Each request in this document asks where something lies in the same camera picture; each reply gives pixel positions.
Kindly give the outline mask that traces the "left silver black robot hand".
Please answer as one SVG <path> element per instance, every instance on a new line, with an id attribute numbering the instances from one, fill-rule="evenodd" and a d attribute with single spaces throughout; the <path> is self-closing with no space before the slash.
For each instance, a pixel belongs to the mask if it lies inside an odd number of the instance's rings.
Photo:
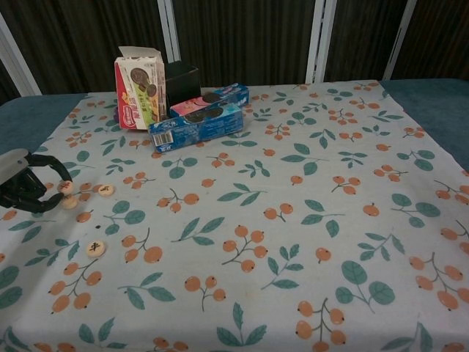
<path id="1" fill-rule="evenodd" d="M 43 200 L 47 188 L 33 172 L 34 167 L 48 166 L 62 179 L 58 193 Z M 51 155 L 14 149 L 1 155 L 1 206 L 30 213 L 44 213 L 54 209 L 73 192 L 73 179 L 64 164 Z"/>

